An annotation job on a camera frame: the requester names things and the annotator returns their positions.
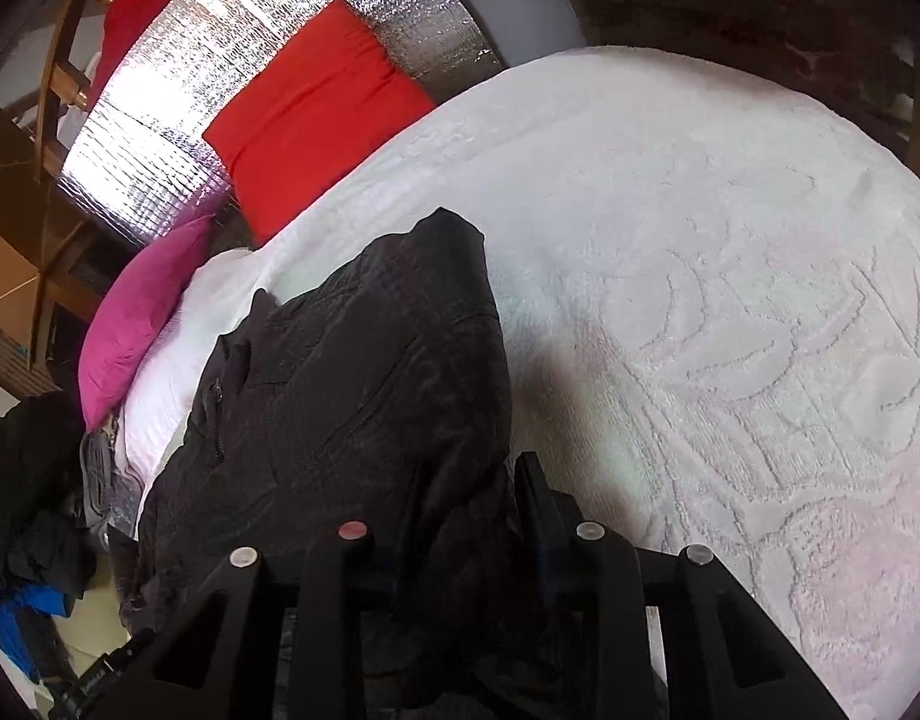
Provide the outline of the black quilted jacket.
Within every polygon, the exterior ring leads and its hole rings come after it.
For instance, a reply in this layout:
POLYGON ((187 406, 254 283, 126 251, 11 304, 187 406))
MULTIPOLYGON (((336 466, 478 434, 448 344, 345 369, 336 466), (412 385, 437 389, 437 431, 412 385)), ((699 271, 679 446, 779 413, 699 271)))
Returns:
POLYGON ((255 294, 146 498, 125 621, 166 624, 240 546, 293 575, 350 520, 413 605, 478 613, 514 566, 511 422, 485 241, 462 216, 375 239, 291 301, 255 294))

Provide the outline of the pile of dark clothes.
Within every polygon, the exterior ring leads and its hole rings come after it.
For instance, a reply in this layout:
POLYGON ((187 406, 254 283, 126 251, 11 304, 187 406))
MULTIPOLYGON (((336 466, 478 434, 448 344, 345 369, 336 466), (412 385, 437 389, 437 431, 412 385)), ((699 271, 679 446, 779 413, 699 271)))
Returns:
POLYGON ((96 572, 81 514, 85 423, 63 392, 0 416, 0 649, 34 683, 71 683, 55 621, 96 572))

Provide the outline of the grey folded garment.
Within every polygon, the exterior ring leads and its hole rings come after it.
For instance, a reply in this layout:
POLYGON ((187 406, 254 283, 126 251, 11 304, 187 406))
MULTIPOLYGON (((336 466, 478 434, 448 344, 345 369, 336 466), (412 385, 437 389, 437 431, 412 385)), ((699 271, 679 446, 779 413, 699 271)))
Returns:
POLYGON ((115 449, 117 442, 104 429, 87 433, 79 445, 81 509, 88 532, 104 550, 112 530, 125 536, 135 533, 143 492, 140 478, 128 463, 117 461, 115 449))

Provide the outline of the pink cushion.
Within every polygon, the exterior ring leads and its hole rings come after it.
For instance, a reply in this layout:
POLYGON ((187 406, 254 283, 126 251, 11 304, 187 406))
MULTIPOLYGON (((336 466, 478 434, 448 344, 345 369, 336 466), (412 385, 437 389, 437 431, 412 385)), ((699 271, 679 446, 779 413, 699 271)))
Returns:
POLYGON ((174 227, 131 259, 97 307, 78 361, 86 429, 96 431, 124 399, 140 362, 166 327, 198 266, 213 216, 174 227))

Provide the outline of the white embossed bed blanket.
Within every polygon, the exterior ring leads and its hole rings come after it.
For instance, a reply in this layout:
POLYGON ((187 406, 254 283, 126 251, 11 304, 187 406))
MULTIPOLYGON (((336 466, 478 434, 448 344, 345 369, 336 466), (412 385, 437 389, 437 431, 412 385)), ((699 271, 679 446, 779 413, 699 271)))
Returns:
POLYGON ((711 546, 847 715, 920 691, 920 181, 818 101, 599 47, 438 107, 257 250, 218 255, 136 374, 161 470, 211 349, 448 208, 483 232, 515 447, 652 550, 711 546))

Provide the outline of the silver foil insulation panel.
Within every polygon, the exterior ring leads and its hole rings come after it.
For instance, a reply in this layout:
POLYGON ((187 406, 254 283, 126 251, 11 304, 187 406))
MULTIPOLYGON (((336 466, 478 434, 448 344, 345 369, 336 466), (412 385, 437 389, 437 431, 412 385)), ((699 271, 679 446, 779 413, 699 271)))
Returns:
MULTIPOLYGON (((170 0, 102 89, 58 185, 135 247, 202 193, 229 187, 203 132, 333 0, 170 0)), ((390 57, 443 103, 503 62, 462 0, 344 0, 390 57)))

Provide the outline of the red square cushion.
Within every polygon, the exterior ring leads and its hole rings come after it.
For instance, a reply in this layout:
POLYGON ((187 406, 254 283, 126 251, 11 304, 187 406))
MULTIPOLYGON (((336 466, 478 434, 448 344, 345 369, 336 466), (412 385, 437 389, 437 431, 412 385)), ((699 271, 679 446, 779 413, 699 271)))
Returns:
POLYGON ((361 15, 333 0, 209 122, 257 244, 434 109, 361 15))

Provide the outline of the wooden stair railing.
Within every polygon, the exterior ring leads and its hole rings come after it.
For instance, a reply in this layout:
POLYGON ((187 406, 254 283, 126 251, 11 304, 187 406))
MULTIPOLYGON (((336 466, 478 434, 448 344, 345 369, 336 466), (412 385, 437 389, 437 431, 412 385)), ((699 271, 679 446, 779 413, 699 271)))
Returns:
POLYGON ((39 94, 32 126, 34 142, 34 181, 58 179, 68 148, 58 138, 58 124, 63 110, 88 112, 91 109, 92 82, 86 72, 71 62, 70 52, 79 21, 90 4, 107 10, 113 0, 63 0, 56 15, 44 70, 40 76, 39 94))

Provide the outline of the wooden side table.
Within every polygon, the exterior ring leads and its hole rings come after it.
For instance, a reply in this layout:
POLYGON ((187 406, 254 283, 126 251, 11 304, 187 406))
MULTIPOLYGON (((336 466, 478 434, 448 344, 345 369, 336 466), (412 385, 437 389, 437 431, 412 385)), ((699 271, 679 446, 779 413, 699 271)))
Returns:
POLYGON ((810 94, 920 179, 920 0, 569 0, 592 46, 738 68, 810 94))

